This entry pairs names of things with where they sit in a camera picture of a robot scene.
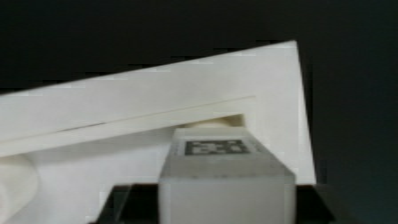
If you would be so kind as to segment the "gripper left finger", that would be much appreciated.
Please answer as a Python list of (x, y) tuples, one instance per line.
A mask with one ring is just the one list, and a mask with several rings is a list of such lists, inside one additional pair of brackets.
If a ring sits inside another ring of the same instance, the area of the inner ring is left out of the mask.
[(156, 184), (112, 188), (98, 219), (89, 224), (160, 224)]

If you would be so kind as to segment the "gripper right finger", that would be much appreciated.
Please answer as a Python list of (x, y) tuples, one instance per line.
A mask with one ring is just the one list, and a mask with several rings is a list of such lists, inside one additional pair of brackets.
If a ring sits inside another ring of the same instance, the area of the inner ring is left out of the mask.
[(343, 224), (338, 201), (327, 185), (297, 186), (295, 224)]

